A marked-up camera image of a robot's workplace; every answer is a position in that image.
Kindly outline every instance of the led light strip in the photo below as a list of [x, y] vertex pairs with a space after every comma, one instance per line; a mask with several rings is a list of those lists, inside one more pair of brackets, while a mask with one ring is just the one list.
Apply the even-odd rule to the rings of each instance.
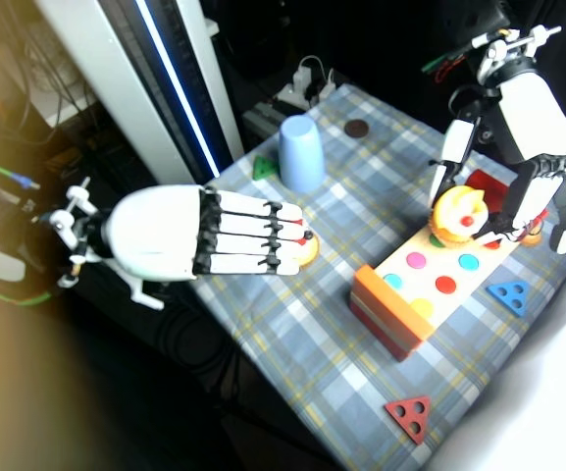
[[204, 156], [206, 157], [206, 161], [208, 162], [213, 175], [218, 177], [220, 175], [219, 170], [217, 170], [217, 165], [213, 160], [213, 155], [211, 154], [210, 149], [208, 148], [208, 144], [204, 139], [204, 135], [202, 134], [202, 130], [200, 129], [197, 120], [195, 119], [195, 115], [193, 115], [193, 110], [191, 109], [191, 105], [189, 105], [188, 100], [186, 99], [186, 95], [184, 94], [184, 89], [180, 84], [180, 80], [178, 79], [178, 74], [176, 74], [176, 69], [174, 69], [174, 65], [169, 58], [169, 54], [167, 53], [167, 49], [165, 48], [165, 44], [163, 44], [163, 39], [161, 39], [161, 35], [158, 32], [158, 28], [156, 28], [156, 24], [154, 23], [154, 19], [152, 18], [152, 14], [145, 3], [145, 0], [134, 0], [136, 2], [136, 6], [138, 7], [138, 11], [143, 17], [145, 21], [145, 25], [149, 30], [150, 35], [152, 36], [152, 41], [154, 41], [154, 45], [156, 46], [156, 50], [158, 51], [159, 56], [161, 57], [161, 61], [163, 62], [163, 66], [165, 66], [165, 70], [169, 75], [170, 80], [172, 81], [172, 85], [174, 86], [174, 90], [176, 91], [176, 95], [180, 100], [180, 104], [188, 117], [193, 130], [195, 131], [195, 137], [197, 137], [197, 141], [200, 143], [200, 147], [204, 151]]

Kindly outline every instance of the plaid tablecloth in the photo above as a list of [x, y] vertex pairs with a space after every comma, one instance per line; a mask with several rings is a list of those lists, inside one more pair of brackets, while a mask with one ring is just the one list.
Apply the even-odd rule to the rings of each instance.
[[[427, 190], [443, 136], [352, 86], [309, 112], [321, 132], [328, 176], [310, 194], [278, 177], [251, 180], [254, 156], [277, 155], [273, 137], [212, 185], [285, 200], [304, 208], [320, 257], [291, 278], [232, 276], [193, 282], [228, 329], [307, 427], [350, 469], [415, 469], [439, 446], [507, 359], [566, 277], [566, 255], [518, 248], [490, 283], [524, 280], [528, 315], [519, 319], [478, 288], [429, 341], [402, 363], [348, 308], [354, 272], [378, 265], [428, 220]], [[370, 133], [348, 137], [348, 120]], [[463, 176], [483, 169], [510, 183], [514, 174], [474, 155]], [[549, 218], [544, 225], [548, 240]], [[424, 443], [415, 446], [384, 410], [388, 402], [428, 395]]]

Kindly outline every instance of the hole in triangle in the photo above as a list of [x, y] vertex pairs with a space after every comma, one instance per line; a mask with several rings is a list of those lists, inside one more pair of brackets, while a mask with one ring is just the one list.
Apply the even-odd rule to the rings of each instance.
[[420, 427], [420, 424], [417, 422], [411, 422], [409, 424], [409, 430], [411, 431], [412, 434], [418, 435], [422, 430], [422, 427]]

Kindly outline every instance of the white board with colored dots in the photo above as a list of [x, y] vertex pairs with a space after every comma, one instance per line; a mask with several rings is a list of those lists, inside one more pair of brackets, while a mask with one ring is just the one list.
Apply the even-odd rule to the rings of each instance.
[[518, 245], [504, 240], [496, 248], [475, 242], [448, 248], [425, 226], [375, 272], [437, 328]]

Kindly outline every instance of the colored dot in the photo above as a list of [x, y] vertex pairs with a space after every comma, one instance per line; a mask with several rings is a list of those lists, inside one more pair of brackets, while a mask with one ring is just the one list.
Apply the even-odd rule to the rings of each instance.
[[429, 319], [433, 315], [433, 305], [427, 299], [415, 299], [410, 306], [425, 319]]
[[479, 269], [479, 259], [474, 255], [466, 253], [459, 257], [459, 265], [464, 270], [474, 272], [475, 270]]
[[436, 280], [436, 288], [444, 294], [453, 294], [457, 291], [457, 284], [450, 277], [439, 277]]
[[435, 237], [435, 235], [433, 235], [433, 234], [431, 234], [431, 236], [429, 237], [429, 242], [431, 243], [431, 245], [433, 247], [445, 248], [445, 245], [443, 243], [441, 243], [439, 241], [439, 239], [437, 237]]
[[427, 259], [424, 258], [420, 252], [411, 252], [407, 255], [407, 264], [411, 268], [415, 268], [416, 270], [420, 270], [427, 266]]
[[402, 279], [395, 275], [394, 273], [389, 273], [385, 275], [383, 279], [387, 282], [394, 289], [401, 289], [402, 288]]
[[469, 228], [473, 224], [475, 224], [475, 220], [473, 219], [472, 216], [464, 216], [463, 218], [461, 218], [461, 225], [462, 226]]

